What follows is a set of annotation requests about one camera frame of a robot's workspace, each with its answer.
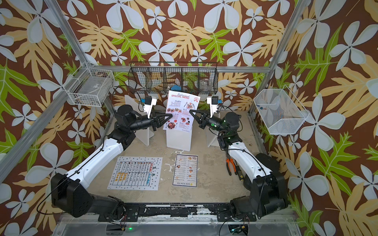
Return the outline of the pink restaurant special menu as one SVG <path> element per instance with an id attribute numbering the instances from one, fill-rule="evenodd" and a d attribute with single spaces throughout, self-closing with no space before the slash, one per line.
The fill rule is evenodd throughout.
<path id="1" fill-rule="evenodd" d="M 168 93 L 166 113 L 171 114 L 172 118 L 164 124 L 163 129 L 187 133 L 191 132 L 194 117 L 190 114 L 190 110 L 196 110 L 199 102 L 199 96 L 170 90 Z"/>

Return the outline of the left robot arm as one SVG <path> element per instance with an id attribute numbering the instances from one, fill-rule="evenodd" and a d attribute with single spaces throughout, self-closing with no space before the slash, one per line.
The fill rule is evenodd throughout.
<path id="1" fill-rule="evenodd" d="M 125 203 L 116 197 L 91 194 L 87 188 L 111 160 L 132 144 L 136 131 L 150 127 L 157 130 L 172 117 L 162 112 L 141 115 L 131 105 L 119 107 L 115 112 L 114 130 L 99 148 L 75 168 L 52 178 L 52 206 L 73 217 L 95 213 L 102 222 L 120 221 L 125 216 Z"/>

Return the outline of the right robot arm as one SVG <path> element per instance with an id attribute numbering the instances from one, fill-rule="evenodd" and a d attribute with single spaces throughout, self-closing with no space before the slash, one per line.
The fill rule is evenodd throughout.
<path id="1" fill-rule="evenodd" d="M 250 194 L 231 200 L 232 217 L 257 220 L 288 207 L 285 178 L 279 171 L 278 161 L 263 153 L 253 155 L 248 150 L 238 134 L 240 115 L 228 112 L 221 119 L 204 110 L 190 110 L 190 114 L 201 129 L 218 132 L 220 149 L 245 172 L 244 186 Z"/>

